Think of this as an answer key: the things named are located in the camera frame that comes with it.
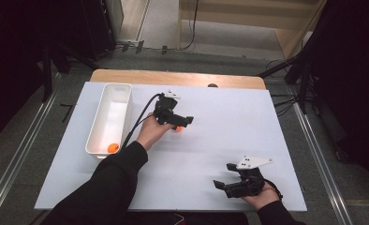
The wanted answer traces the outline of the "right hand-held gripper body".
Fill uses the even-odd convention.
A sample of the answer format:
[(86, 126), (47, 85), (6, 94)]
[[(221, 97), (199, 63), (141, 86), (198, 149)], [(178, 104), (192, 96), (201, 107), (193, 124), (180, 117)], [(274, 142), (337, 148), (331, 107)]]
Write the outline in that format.
[(264, 177), (260, 167), (273, 163), (270, 158), (244, 157), (237, 165), (240, 182), (226, 185), (225, 193), (229, 198), (257, 196), (264, 187)]

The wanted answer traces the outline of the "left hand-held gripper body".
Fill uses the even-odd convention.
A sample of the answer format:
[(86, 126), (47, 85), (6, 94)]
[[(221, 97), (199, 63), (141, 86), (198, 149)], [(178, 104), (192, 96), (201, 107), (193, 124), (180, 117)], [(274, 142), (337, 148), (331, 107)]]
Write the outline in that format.
[(158, 95), (158, 101), (155, 103), (154, 116), (160, 125), (171, 124), (173, 126), (187, 126), (188, 117), (182, 117), (174, 113), (173, 109), (178, 103), (180, 97), (171, 91)]

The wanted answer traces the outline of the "white plastic bin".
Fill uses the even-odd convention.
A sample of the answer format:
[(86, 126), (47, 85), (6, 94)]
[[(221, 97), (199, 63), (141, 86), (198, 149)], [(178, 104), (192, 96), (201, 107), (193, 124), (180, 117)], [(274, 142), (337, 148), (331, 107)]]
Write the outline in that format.
[(85, 145), (86, 152), (95, 159), (103, 159), (111, 154), (108, 152), (110, 144), (118, 143), (120, 150), (129, 132), (131, 113), (132, 86), (105, 84)]

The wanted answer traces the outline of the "person's right hand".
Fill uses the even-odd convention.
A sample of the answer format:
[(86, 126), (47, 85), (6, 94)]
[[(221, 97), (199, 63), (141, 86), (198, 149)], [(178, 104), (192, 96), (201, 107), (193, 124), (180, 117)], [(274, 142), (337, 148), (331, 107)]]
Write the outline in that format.
[(269, 203), (279, 201), (279, 196), (276, 190), (271, 185), (266, 183), (259, 195), (245, 196), (243, 197), (243, 200), (252, 205), (256, 210), (259, 210)]

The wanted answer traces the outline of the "person's left hand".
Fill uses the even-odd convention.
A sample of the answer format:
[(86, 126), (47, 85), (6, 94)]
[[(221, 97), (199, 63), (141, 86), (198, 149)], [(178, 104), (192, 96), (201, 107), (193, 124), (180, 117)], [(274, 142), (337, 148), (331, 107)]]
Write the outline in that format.
[(150, 150), (152, 146), (170, 129), (173, 128), (172, 124), (160, 125), (155, 116), (149, 113), (140, 129), (140, 133), (136, 141), (146, 150)]

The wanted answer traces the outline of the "white table board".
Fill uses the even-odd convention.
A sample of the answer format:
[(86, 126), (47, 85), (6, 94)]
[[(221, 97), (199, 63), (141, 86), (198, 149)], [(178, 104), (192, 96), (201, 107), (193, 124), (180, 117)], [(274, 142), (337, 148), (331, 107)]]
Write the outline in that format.
[[(82, 88), (37, 209), (52, 209), (94, 172), (97, 161), (85, 146), (103, 88), (101, 82)], [(180, 98), (176, 113), (194, 121), (180, 131), (167, 132), (149, 151), (131, 210), (247, 211), (247, 203), (228, 198), (214, 186), (215, 181), (237, 182), (237, 173), (227, 166), (244, 157), (269, 159), (260, 170), (278, 186), (285, 207), (307, 209), (268, 91), (191, 86), (170, 90)]]

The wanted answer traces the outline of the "wooden table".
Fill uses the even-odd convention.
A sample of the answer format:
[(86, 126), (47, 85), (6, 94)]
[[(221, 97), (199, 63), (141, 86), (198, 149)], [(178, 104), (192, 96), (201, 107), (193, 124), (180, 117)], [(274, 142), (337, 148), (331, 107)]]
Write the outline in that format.
[(93, 72), (90, 81), (202, 87), (214, 84), (221, 88), (266, 89), (265, 82), (259, 77), (127, 69), (97, 69)]

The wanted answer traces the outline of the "person's body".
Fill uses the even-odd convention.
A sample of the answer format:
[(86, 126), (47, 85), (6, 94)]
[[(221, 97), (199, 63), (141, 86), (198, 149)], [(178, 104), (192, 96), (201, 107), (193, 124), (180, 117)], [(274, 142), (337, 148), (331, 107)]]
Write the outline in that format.
[(249, 225), (244, 213), (127, 213), (121, 225)]

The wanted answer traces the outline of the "black cabinet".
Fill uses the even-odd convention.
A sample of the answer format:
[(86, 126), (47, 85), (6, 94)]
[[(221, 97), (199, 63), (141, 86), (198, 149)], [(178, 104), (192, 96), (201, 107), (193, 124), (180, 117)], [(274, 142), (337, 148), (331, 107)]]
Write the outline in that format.
[(121, 0), (81, 0), (86, 22), (86, 55), (112, 51), (119, 39), (124, 11)]

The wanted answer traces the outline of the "black metal stand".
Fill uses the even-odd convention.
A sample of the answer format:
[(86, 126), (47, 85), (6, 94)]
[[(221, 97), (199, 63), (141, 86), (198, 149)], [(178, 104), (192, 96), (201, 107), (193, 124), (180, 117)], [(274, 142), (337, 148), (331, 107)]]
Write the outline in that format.
[(321, 16), (323, 15), (323, 11), (328, 0), (318, 0), (318, 2), (319, 5), (317, 6), (311, 21), (306, 27), (306, 30), (309, 30), (311, 26), (314, 26), (313, 34), (310, 36), (301, 50), (277, 66), (266, 69), (258, 74), (258, 77), (265, 79), (274, 73), (289, 67), (289, 71), (285, 76), (285, 82), (286, 84), (294, 84), (296, 81), (301, 80), (300, 91), (294, 99), (298, 103), (303, 114), (306, 114), (305, 101), (311, 74), (311, 64), (308, 62), (308, 57), (312, 54), (312, 50), (315, 47), (317, 40), (327, 25), (327, 20), (325, 18), (321, 18)]
[(52, 96), (52, 63), (58, 69), (63, 70), (65, 73), (70, 71), (70, 65), (65, 58), (68, 54), (87, 67), (92, 71), (99, 69), (99, 66), (91, 62), (84, 55), (76, 52), (60, 42), (53, 42), (44, 44), (42, 47), (42, 74), (43, 74), (43, 98), (42, 102), (46, 102)]

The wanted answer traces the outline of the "dark curtain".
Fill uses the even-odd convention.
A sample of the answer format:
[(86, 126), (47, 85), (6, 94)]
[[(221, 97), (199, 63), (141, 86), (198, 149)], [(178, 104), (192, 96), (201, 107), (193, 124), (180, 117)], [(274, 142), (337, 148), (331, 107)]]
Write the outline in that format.
[(0, 133), (49, 74), (51, 60), (62, 72), (70, 65), (58, 46), (59, 26), (71, 0), (0, 0)]
[(344, 131), (337, 146), (369, 172), (369, 0), (328, 0), (309, 61)]

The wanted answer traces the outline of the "metal floor rail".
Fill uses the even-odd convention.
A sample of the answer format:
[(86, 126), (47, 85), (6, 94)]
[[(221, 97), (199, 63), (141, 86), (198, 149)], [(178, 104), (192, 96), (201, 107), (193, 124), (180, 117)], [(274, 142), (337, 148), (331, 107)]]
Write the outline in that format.
[(15, 151), (15, 154), (0, 178), (0, 207), (9, 193), (9, 190), (11, 189), (24, 161), (26, 160), (37, 134), (39, 133), (49, 111), (51, 110), (52, 104), (56, 99), (56, 95), (61, 87), (63, 79), (64, 76), (62, 73), (56, 73), (53, 76), (53, 90), (51, 95), (39, 106), (37, 114), (35, 115), (29, 128), (26, 130), (26, 133), (24, 134), (17, 150)]
[(298, 103), (294, 105), (294, 111), (297, 114), (298, 121), (303, 130), (305, 139), (308, 142), (311, 155), (313, 156), (313, 159), (317, 166), (317, 170), (319, 172), (339, 225), (354, 225), (353, 220), (347, 210), (345, 200), (342, 197), (341, 191), (334, 181), (329, 165), (325, 157), (323, 156), (314, 130), (312, 129), (312, 126), (308, 120), (308, 116), (303, 113)]

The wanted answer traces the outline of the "wooden shelf frame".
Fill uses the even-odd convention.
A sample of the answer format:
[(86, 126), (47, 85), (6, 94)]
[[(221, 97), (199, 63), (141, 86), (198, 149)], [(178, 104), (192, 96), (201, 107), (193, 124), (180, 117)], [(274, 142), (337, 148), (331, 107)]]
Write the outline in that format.
[(286, 59), (295, 55), (303, 38), (313, 31), (327, 0), (178, 0), (177, 47), (182, 21), (227, 23), (274, 30)]

